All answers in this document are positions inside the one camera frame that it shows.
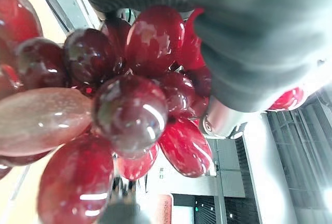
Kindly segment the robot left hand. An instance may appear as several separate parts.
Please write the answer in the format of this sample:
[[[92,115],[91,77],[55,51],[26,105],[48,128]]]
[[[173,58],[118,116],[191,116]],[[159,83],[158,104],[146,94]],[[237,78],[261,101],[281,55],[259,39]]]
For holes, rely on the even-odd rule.
[[[152,5],[204,10],[194,29],[212,75],[213,98],[203,119],[210,134],[228,136],[331,56],[331,0],[88,1],[107,18],[121,8]]]

